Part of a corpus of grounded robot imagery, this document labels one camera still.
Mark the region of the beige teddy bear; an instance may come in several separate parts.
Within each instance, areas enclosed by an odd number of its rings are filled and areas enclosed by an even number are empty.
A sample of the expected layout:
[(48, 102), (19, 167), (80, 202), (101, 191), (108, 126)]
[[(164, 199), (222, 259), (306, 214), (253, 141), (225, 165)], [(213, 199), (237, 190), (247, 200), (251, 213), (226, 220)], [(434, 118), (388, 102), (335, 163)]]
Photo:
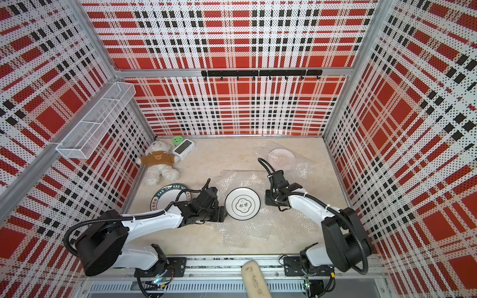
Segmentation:
[(173, 167), (179, 161), (180, 158), (172, 153), (171, 144), (155, 140), (135, 162), (146, 167), (143, 182), (147, 186), (155, 186), (159, 185), (161, 177), (167, 181), (179, 179), (180, 172)]

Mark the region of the clear wall shelf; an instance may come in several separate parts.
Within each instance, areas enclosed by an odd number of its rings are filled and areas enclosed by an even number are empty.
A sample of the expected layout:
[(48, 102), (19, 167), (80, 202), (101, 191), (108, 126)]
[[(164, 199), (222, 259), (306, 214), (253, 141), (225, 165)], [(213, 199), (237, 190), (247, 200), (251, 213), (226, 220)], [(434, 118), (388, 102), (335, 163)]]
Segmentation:
[(131, 83), (108, 83), (77, 125), (57, 145), (64, 158), (89, 159), (136, 91)]

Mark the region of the bubble wrap sheet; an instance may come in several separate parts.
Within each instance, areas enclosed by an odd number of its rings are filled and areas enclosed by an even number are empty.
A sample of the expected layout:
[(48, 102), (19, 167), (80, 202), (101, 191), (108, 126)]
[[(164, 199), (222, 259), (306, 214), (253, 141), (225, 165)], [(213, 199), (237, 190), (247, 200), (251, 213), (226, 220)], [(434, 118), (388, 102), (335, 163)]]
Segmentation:
[(215, 227), (222, 242), (228, 247), (245, 248), (255, 241), (276, 243), (280, 248), (300, 246), (320, 242), (322, 232), (318, 224), (296, 210), (279, 211), (277, 207), (265, 204), (265, 191), (270, 187), (264, 171), (224, 170), (219, 175), (216, 187), (219, 202), (224, 204), (233, 190), (244, 187), (255, 191), (260, 199), (258, 212), (246, 221), (232, 217), (232, 212), (223, 223)]

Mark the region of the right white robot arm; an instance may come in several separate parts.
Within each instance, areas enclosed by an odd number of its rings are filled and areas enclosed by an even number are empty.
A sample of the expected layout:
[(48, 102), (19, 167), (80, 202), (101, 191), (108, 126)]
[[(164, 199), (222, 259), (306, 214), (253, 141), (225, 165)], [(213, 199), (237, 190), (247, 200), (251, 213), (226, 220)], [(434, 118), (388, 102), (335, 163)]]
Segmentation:
[(304, 274), (317, 276), (325, 267), (341, 272), (352, 269), (361, 275), (368, 273), (368, 257), (373, 254), (373, 247), (354, 209), (339, 209), (322, 202), (298, 183), (290, 184), (282, 170), (269, 173), (268, 180), (266, 205), (282, 212), (295, 209), (322, 229), (324, 244), (315, 243), (300, 252)]

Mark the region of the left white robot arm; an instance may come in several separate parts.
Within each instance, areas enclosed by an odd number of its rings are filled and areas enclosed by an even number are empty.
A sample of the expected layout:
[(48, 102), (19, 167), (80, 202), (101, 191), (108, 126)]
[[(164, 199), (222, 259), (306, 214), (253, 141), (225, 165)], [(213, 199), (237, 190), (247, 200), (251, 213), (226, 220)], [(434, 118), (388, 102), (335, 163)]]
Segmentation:
[(135, 247), (131, 242), (161, 230), (225, 221), (226, 208), (219, 204), (216, 187), (204, 185), (195, 193), (194, 199), (176, 198), (162, 210), (131, 215), (110, 210), (76, 223), (66, 231), (63, 244), (80, 259), (86, 276), (111, 268), (134, 268), (139, 278), (163, 275), (173, 267), (160, 246)]

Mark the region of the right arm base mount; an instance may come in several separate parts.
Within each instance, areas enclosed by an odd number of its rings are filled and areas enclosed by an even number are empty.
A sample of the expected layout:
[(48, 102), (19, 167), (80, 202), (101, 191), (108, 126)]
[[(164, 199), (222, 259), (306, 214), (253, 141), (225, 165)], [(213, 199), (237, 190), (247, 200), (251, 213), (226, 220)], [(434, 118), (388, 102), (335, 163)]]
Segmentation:
[(307, 298), (321, 298), (331, 293), (336, 287), (334, 267), (330, 265), (314, 266), (305, 255), (292, 257), (282, 255), (278, 262), (284, 269), (285, 276), (304, 279), (304, 295)]

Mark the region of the green rimmed plate front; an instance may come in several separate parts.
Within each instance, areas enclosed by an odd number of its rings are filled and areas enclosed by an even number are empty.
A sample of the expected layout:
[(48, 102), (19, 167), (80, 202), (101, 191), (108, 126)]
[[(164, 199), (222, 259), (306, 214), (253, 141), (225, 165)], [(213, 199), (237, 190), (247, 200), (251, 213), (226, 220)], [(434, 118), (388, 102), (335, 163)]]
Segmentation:
[(170, 202), (174, 202), (177, 195), (187, 187), (183, 184), (172, 184), (159, 189), (150, 201), (150, 210), (159, 211), (165, 209)]

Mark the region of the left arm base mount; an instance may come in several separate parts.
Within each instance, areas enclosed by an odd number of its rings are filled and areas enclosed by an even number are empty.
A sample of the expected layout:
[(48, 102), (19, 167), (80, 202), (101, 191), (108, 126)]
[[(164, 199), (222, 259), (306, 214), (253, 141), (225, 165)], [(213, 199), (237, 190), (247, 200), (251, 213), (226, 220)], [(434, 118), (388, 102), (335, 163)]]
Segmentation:
[[(151, 291), (164, 290), (174, 278), (181, 278), (184, 276), (187, 258), (172, 257), (159, 260), (148, 270), (135, 269), (134, 277), (137, 280), (138, 287), (142, 294), (147, 298), (156, 298), (158, 294), (153, 294)], [(141, 278), (165, 278), (163, 284), (157, 284), (153, 281), (142, 282)]]

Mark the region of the white green small device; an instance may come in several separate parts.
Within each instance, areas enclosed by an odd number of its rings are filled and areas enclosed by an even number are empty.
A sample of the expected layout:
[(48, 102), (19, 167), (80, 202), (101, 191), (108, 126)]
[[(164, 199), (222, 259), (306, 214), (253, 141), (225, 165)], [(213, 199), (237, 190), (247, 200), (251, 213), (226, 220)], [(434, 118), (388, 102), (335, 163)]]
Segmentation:
[(184, 160), (195, 149), (195, 143), (192, 140), (184, 139), (173, 150), (173, 154), (178, 156), (180, 160)]

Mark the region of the pink plate in wrap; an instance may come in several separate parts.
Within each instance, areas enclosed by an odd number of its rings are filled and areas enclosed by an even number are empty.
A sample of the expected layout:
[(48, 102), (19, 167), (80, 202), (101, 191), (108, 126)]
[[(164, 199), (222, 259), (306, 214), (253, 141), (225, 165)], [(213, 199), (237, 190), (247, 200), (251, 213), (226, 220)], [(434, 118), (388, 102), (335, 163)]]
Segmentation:
[(288, 149), (277, 148), (267, 154), (267, 161), (275, 169), (289, 170), (296, 164), (296, 156)]

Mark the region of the black hook rail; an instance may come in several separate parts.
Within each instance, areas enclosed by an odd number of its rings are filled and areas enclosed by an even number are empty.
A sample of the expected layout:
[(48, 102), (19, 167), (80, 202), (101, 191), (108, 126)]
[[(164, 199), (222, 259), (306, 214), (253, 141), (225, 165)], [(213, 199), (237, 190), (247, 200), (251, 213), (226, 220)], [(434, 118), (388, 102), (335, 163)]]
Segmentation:
[(272, 70), (203, 70), (201, 71), (201, 75), (204, 78), (225, 78), (225, 77), (273, 77), (273, 76), (298, 76), (298, 77), (305, 77), (305, 76), (316, 76), (320, 77), (323, 74), (323, 70), (279, 70), (279, 69), (272, 69)]

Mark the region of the white embossed plate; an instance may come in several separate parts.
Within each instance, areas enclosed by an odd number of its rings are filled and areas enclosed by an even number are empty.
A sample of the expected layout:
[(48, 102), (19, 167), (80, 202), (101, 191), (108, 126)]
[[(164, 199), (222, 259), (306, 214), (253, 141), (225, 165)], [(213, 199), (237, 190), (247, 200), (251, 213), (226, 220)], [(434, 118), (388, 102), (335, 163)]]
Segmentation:
[(226, 212), (236, 221), (254, 218), (260, 211), (261, 205), (259, 195), (248, 187), (234, 189), (225, 198)]

